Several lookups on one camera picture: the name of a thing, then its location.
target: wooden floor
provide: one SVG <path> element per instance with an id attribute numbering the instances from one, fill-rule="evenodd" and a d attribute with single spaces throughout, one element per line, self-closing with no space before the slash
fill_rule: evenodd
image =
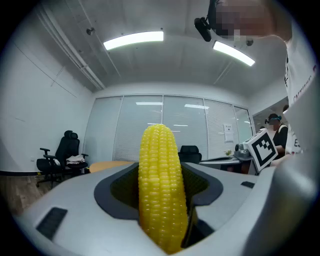
<path id="1" fill-rule="evenodd" d="M 37 181 L 34 176 L 0 176 L 0 193 L 12 214 L 21 214 L 24 209 L 50 191 L 50 182 L 40 183 L 40 186 L 36 187 Z"/>

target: clothing on chair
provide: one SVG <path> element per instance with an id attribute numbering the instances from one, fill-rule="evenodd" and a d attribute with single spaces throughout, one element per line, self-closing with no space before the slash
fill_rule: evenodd
<path id="1" fill-rule="evenodd" d="M 70 156 L 69 158 L 66 159 L 67 165 L 69 164 L 76 165 L 84 162 L 85 162 L 85 159 L 82 155 Z"/>

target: baseboard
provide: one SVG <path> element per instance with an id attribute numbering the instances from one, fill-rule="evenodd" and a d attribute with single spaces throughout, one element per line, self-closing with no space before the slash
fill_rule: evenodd
<path id="1" fill-rule="evenodd" d="M 37 171 L 5 171 L 0 170 L 0 176 L 36 176 Z"/>

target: desk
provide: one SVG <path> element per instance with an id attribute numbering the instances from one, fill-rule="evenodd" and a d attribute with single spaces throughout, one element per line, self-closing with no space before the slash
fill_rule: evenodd
<path id="1" fill-rule="evenodd" d="M 241 162 L 235 158 L 230 157 L 231 159 L 228 160 L 215 160 L 215 159 L 209 159 L 209 160 L 203 160 L 199 163 L 201 166 L 206 166 L 210 168 L 220 169 L 221 165 L 239 165 Z"/>
<path id="2" fill-rule="evenodd" d="M 90 173 L 96 173 L 105 169 L 117 167 L 117 166 L 124 166 L 129 164 L 134 164 L 135 162 L 129 161 L 103 161 L 103 162 L 95 162 L 90 165 Z"/>

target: white wall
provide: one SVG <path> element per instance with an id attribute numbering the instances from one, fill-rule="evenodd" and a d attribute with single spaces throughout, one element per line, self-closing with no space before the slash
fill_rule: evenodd
<path id="1" fill-rule="evenodd" d="M 248 98 L 250 114 L 253 116 L 287 96 L 286 85 L 282 77 Z"/>
<path id="2" fill-rule="evenodd" d="M 132 94 L 169 94 L 201 97 L 248 107 L 245 97 L 213 85 L 176 82 L 142 82 L 110 85 L 94 93 L 96 98 Z"/>
<path id="3" fill-rule="evenodd" d="M 91 86 L 38 17 L 28 17 L 1 56 L 0 171 L 37 171 L 39 148 L 54 155 L 66 130 L 78 134 L 81 153 Z"/>

